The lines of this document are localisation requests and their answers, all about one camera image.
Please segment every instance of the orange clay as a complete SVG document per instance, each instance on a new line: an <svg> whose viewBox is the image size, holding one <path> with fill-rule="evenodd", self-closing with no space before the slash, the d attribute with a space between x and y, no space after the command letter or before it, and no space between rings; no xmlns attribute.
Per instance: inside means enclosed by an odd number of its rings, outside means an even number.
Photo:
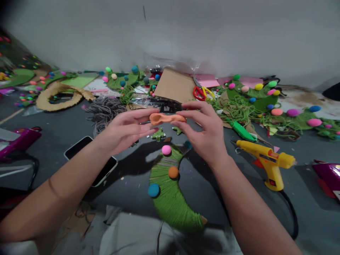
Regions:
<svg viewBox="0 0 340 255"><path fill-rule="evenodd" d="M172 166L169 168L168 175L171 179L175 179L178 176L178 168L175 166Z"/></svg>
<svg viewBox="0 0 340 255"><path fill-rule="evenodd" d="M153 113L150 115L150 122L152 125L159 125L161 122L172 122L172 121L182 121L187 122L187 120L181 115L164 115L161 113Z"/></svg>

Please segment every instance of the cardboard wreath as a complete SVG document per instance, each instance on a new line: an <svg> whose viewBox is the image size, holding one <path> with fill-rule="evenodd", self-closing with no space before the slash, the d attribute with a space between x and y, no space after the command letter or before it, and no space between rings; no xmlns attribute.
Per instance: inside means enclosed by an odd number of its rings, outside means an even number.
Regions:
<svg viewBox="0 0 340 255"><path fill-rule="evenodd" d="M75 90L73 97L70 100L58 104L50 103L51 97L59 93L65 92L69 89ZM42 110L53 112L76 105L77 103L79 103L82 97L84 97L88 101L95 99L94 95L92 95L92 93L88 90L55 82L52 85L50 85L45 91L41 92L41 94L36 100L36 105L38 108Z"/></svg>

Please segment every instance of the gray yarn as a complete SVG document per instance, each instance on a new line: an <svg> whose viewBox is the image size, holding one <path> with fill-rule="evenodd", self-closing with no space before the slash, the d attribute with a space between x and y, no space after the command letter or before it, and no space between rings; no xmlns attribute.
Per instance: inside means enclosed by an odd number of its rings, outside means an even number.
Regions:
<svg viewBox="0 0 340 255"><path fill-rule="evenodd" d="M94 122L93 137L96 137L114 117L125 112L126 107L121 104L118 98L100 96L94 99L90 106L84 110L93 114L86 119Z"/></svg>

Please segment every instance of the phone screen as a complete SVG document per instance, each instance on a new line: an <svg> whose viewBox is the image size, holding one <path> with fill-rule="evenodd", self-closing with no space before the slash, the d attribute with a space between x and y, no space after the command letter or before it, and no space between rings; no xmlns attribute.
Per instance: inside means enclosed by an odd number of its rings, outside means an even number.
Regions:
<svg viewBox="0 0 340 255"><path fill-rule="evenodd" d="M81 151L86 145L88 145L90 142L92 142L93 139L89 136L84 137L82 140L80 140L78 143L73 145L71 148L69 148L65 152L65 157L70 160L73 158L79 151ZM117 164L117 160L113 157L111 157L103 169L100 171L98 174L97 178L95 181L92 183L92 186L97 186L100 184L103 179L110 174L111 169Z"/></svg>

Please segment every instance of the scissors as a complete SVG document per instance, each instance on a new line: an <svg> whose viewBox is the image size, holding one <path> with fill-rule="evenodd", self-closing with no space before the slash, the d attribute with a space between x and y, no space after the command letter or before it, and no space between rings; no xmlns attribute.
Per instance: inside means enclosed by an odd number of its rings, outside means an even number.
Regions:
<svg viewBox="0 0 340 255"><path fill-rule="evenodd" d="M192 94L194 95L194 97L196 99L198 99L199 101L205 101L206 98L207 98L207 96L206 96L207 92L212 96L212 98L215 98L214 93L212 93L206 87L202 87L195 77L193 79L194 79L194 82L195 82L196 86L194 87L194 90L192 91Z"/></svg>

